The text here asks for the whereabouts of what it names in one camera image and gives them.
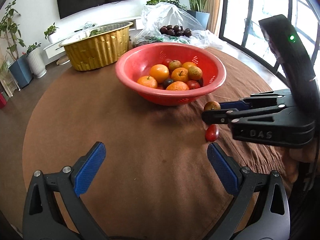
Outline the right hand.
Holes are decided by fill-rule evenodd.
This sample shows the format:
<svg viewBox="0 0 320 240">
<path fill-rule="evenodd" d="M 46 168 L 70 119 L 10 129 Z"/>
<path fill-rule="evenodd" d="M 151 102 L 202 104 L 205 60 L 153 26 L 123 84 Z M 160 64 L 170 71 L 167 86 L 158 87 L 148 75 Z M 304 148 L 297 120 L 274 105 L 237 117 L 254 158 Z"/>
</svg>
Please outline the right hand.
<svg viewBox="0 0 320 240">
<path fill-rule="evenodd" d="M 285 173 L 290 183 L 294 183 L 298 178 L 299 163 L 313 163 L 316 157 L 316 139 L 304 148 L 285 149 L 282 159 Z"/>
</svg>

